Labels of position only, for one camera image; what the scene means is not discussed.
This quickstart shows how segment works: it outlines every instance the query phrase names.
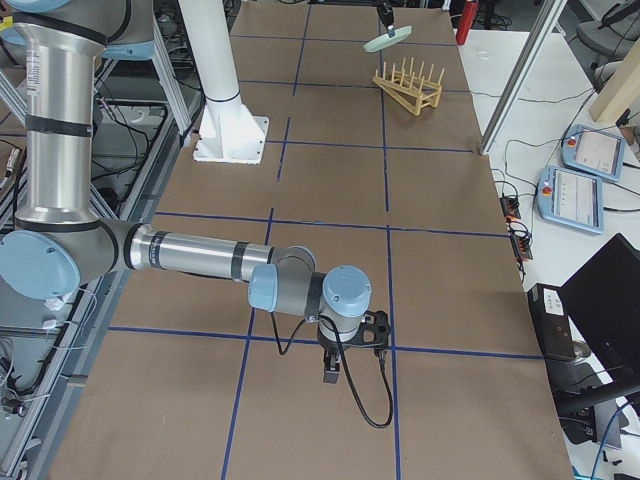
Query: red cylinder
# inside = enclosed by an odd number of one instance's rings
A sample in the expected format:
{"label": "red cylinder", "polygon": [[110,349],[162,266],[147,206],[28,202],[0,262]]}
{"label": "red cylinder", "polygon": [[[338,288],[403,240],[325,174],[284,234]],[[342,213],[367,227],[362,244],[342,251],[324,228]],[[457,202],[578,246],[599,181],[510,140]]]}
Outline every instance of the red cylinder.
{"label": "red cylinder", "polygon": [[458,33],[456,33],[456,43],[458,45],[464,45],[467,41],[467,35],[469,35],[469,30],[471,30],[471,25],[473,25],[477,12],[478,1],[467,0],[462,10],[462,18],[458,24]]}

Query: white pillar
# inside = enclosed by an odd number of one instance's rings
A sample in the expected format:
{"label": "white pillar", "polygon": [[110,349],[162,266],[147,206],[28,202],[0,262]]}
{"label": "white pillar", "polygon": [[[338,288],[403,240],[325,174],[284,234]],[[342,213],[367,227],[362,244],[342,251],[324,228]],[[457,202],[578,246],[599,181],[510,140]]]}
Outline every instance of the white pillar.
{"label": "white pillar", "polygon": [[242,103],[222,0],[180,0],[207,97],[197,161],[260,163],[269,120]]}

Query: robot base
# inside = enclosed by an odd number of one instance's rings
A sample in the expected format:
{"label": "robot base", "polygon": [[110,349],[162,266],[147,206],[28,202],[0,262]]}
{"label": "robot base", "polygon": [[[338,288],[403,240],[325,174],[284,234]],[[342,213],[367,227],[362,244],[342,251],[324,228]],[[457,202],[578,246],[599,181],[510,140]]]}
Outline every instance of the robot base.
{"label": "robot base", "polygon": [[207,105],[193,159],[197,162],[258,164],[262,160],[268,128],[267,117],[252,116],[244,105],[222,112]]}

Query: blue tape line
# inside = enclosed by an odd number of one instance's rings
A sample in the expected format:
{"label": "blue tape line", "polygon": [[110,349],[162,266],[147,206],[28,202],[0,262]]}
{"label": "blue tape line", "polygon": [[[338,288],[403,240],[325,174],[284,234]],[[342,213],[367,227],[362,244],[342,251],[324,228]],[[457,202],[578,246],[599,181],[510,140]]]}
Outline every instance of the blue tape line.
{"label": "blue tape line", "polygon": [[246,335],[237,335],[233,333],[217,333],[217,332],[198,332],[195,330],[172,330],[166,328],[145,328],[145,327],[126,327],[112,325],[109,327],[113,332],[132,332],[132,333],[153,333],[156,335],[178,335],[184,337],[211,337],[223,338],[227,340],[246,340]]}
{"label": "blue tape line", "polygon": [[412,228],[412,227],[384,227],[379,225],[358,225],[349,223],[333,223],[333,222],[318,222],[318,221],[304,221],[304,220],[281,220],[281,219],[264,219],[264,218],[252,218],[252,217],[233,217],[225,215],[207,215],[199,213],[178,213],[178,212],[156,212],[158,216],[164,217],[187,217],[187,218],[202,218],[207,220],[230,220],[240,222],[257,222],[257,223],[273,223],[279,225],[302,225],[312,227],[333,227],[333,228],[352,228],[357,230],[380,230],[385,231],[387,228],[392,232],[413,232],[413,233],[432,233],[437,235],[462,235],[470,237],[489,237],[489,238],[509,238],[506,233],[485,233],[485,232],[463,232],[455,230],[436,230],[432,228]]}
{"label": "blue tape line", "polygon": [[7,121],[7,118],[9,118],[9,116],[11,116],[11,112],[7,113],[7,114],[5,115],[5,117],[4,117],[2,120],[0,120],[0,125],[2,125],[4,122],[6,122],[6,121]]}
{"label": "blue tape line", "polygon": [[441,355],[457,355],[461,357],[512,358],[517,360],[544,360],[541,355],[524,355],[519,353],[477,352],[473,350],[452,350],[447,348],[395,347],[398,352],[437,353]]}
{"label": "blue tape line", "polygon": [[[154,335],[174,335],[181,337],[208,337],[208,338],[220,338],[223,340],[251,340],[258,342],[272,342],[275,343],[275,337],[266,337],[261,335],[240,335],[234,333],[220,333],[220,332],[199,332],[196,330],[173,330],[166,328],[148,328],[148,327],[126,327],[126,326],[110,326],[109,331],[112,332],[129,332],[129,333],[150,333]],[[317,345],[317,340],[309,340],[304,338],[296,338],[292,343],[299,343],[302,345]],[[544,360],[541,355],[524,355],[518,353],[501,353],[501,352],[479,352],[474,350],[454,350],[443,348],[427,348],[427,347],[411,347],[403,345],[392,345],[390,348],[392,351],[397,352],[409,352],[409,353],[429,353],[439,355],[454,355],[465,357],[490,357],[490,358],[513,358],[518,360]]]}
{"label": "blue tape line", "polygon": [[[271,342],[271,343],[275,343],[276,341],[274,337],[264,337],[264,336],[252,336],[251,340],[256,342]],[[317,340],[308,340],[306,338],[294,338],[291,343],[299,343],[301,345],[318,345]]]}
{"label": "blue tape line", "polygon": [[268,223],[269,220],[254,217],[234,217],[227,215],[206,215],[200,213],[180,213],[180,212],[156,212],[161,217],[185,217],[185,218],[206,218],[207,220],[237,220],[240,222]]}
{"label": "blue tape line", "polygon": [[280,181],[282,178],[282,166],[284,165],[284,154],[287,150],[287,139],[289,138],[289,126],[291,125],[291,117],[287,117],[287,128],[284,131],[284,144],[282,145],[282,151],[280,152],[280,165],[278,166],[278,175],[276,175],[276,181]]}
{"label": "blue tape line", "polygon": [[260,40],[302,40],[302,38],[300,37],[279,37],[279,36],[268,36],[268,35],[237,35],[237,34],[230,34],[229,35],[231,38],[257,38]]}
{"label": "blue tape line", "polygon": [[[239,83],[264,83],[264,84],[273,84],[273,85],[295,85],[296,82],[285,82],[282,80],[238,80]],[[379,87],[375,85],[356,85],[356,84],[341,84],[341,83],[311,83],[311,82],[297,82],[297,85],[300,87],[324,87],[324,88],[364,88],[369,90],[375,90]],[[457,88],[453,89],[443,89],[444,93],[468,93],[471,94],[470,90],[461,90]]]}
{"label": "blue tape line", "polygon": [[389,164],[387,162],[387,128],[384,116],[384,92],[380,90],[380,108],[382,112],[382,157],[384,162],[384,209],[389,211]]}
{"label": "blue tape line", "polygon": [[251,317],[249,318],[249,329],[247,331],[247,339],[244,342],[244,352],[242,354],[242,364],[240,366],[240,375],[238,377],[238,385],[236,386],[236,397],[233,401],[233,411],[231,413],[231,423],[229,424],[229,434],[227,435],[227,446],[224,451],[224,461],[222,463],[222,472],[220,480],[227,478],[227,470],[229,468],[229,459],[231,458],[231,447],[233,445],[233,435],[236,428],[236,420],[238,419],[238,409],[240,408],[240,395],[242,394],[242,386],[244,383],[244,374],[247,369],[247,359],[249,358],[249,345],[251,344],[250,336],[253,330],[253,321],[255,319],[255,310],[251,309]]}
{"label": "blue tape line", "polygon": [[[271,224],[273,220],[274,209],[271,208],[269,212],[269,222],[267,224],[267,232],[264,237],[264,244],[269,244],[269,238],[271,237]],[[224,453],[224,462],[222,464],[222,473],[220,479],[225,480],[227,478],[227,470],[229,468],[229,459],[231,458],[231,447],[233,446],[233,436],[235,434],[236,420],[238,418],[238,409],[240,408],[240,397],[242,395],[242,387],[244,385],[244,376],[247,369],[247,360],[249,359],[249,348],[251,347],[251,338],[253,334],[253,323],[256,318],[256,310],[251,309],[251,317],[249,318],[249,328],[247,329],[247,338],[244,343],[244,353],[242,355],[242,366],[240,367],[240,376],[238,378],[238,386],[236,388],[236,398],[233,402],[233,413],[231,414],[231,424],[229,425],[229,435],[227,437],[227,447]]]}
{"label": "blue tape line", "polygon": [[[281,36],[270,36],[270,35],[243,35],[243,34],[231,34],[229,35],[231,38],[256,38],[260,40],[306,40],[311,42],[333,42],[333,43],[361,43],[365,44],[370,38],[367,40],[349,40],[349,39],[338,39],[338,38],[306,38],[307,30],[305,28],[303,37],[281,37]],[[457,47],[455,43],[431,43],[431,42],[402,42],[404,45],[419,45],[423,47]]]}
{"label": "blue tape line", "polygon": [[300,141],[300,140],[287,140],[286,142],[284,142],[283,140],[267,140],[267,143],[287,143],[291,145],[312,145],[312,146],[318,146],[318,147],[374,148],[374,149],[386,148],[387,150],[407,150],[407,151],[418,151],[418,152],[473,153],[473,150],[471,149],[459,149],[459,148],[391,147],[389,145],[384,147],[383,145],[358,145],[358,144],[351,144],[351,143],[307,142],[307,141]]}
{"label": "blue tape line", "polygon": [[302,34],[302,44],[300,45],[300,56],[298,57],[298,68],[296,69],[296,79],[293,85],[293,93],[295,96],[296,90],[298,89],[298,79],[300,78],[300,66],[302,65],[302,55],[304,53],[304,42],[307,37],[307,29],[309,28],[309,18],[311,18],[311,5],[307,7],[307,20],[304,24],[304,33]]}
{"label": "blue tape line", "polygon": [[271,238],[271,226],[273,225],[273,215],[275,209],[271,207],[271,211],[269,212],[269,223],[267,224],[267,233],[264,237],[264,244],[269,245],[269,239]]}
{"label": "blue tape line", "polygon": [[389,324],[391,325],[391,377],[393,380],[393,429],[395,433],[396,480],[402,480],[402,455],[400,445],[400,409],[398,407],[398,359],[396,356],[395,306],[393,298],[393,259],[391,228],[387,225],[387,277],[389,279]]}
{"label": "blue tape line", "polygon": [[467,148],[438,148],[438,147],[390,147],[389,150],[411,150],[422,152],[451,152],[451,153],[473,153],[473,150]]}

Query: white desk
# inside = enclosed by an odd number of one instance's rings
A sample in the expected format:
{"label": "white desk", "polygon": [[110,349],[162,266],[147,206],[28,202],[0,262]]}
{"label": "white desk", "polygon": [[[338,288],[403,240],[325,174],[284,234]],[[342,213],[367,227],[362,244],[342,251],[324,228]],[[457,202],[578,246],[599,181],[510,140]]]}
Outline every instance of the white desk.
{"label": "white desk", "polygon": [[[460,47],[460,53],[472,92],[491,95],[502,93],[527,35],[525,32],[483,30],[470,32],[466,45]],[[591,84],[564,38],[559,34],[552,34],[529,74],[520,97],[558,100],[584,92],[590,87]],[[585,93],[579,98],[558,104],[516,102],[491,149],[492,167],[504,171],[505,146],[511,139],[531,144],[558,139],[587,97],[588,93]],[[497,102],[497,98],[474,95],[474,106],[483,131]],[[587,107],[580,112],[576,122],[597,125],[598,128],[603,127],[591,121]],[[539,174],[555,146],[556,143],[549,143],[543,147],[531,148],[512,142],[508,149],[509,173],[537,183]],[[625,161],[638,164],[629,149],[627,149]],[[558,150],[553,153],[550,164],[558,165],[560,162]],[[497,180],[501,179],[498,172],[495,172],[494,176]],[[524,182],[513,178],[507,178],[507,180],[513,183],[521,194],[533,192],[533,187]],[[624,167],[620,183],[634,190],[640,189],[640,171]],[[497,187],[499,191],[502,189],[500,184]],[[510,193],[509,186],[505,187],[505,193]],[[533,224],[534,260],[525,264],[527,273],[523,285],[525,290],[539,282],[562,285],[617,232],[622,232],[636,248],[640,247],[640,214],[605,212],[605,233],[592,235],[542,219],[536,209],[532,212],[531,196],[521,197],[520,201],[524,223],[529,228]],[[611,185],[605,185],[604,204],[615,208],[640,208],[640,197]],[[629,416],[633,417],[629,430],[635,433],[640,432],[640,425],[635,415]],[[613,478],[613,473],[616,472],[640,476],[640,440],[623,436],[622,442],[622,452],[613,453],[609,458],[615,459],[616,455],[621,455],[620,458],[624,462],[619,467],[612,467],[611,463],[600,463],[597,477]],[[567,447],[574,466],[582,475],[590,475],[597,445],[574,446],[567,441]]]}

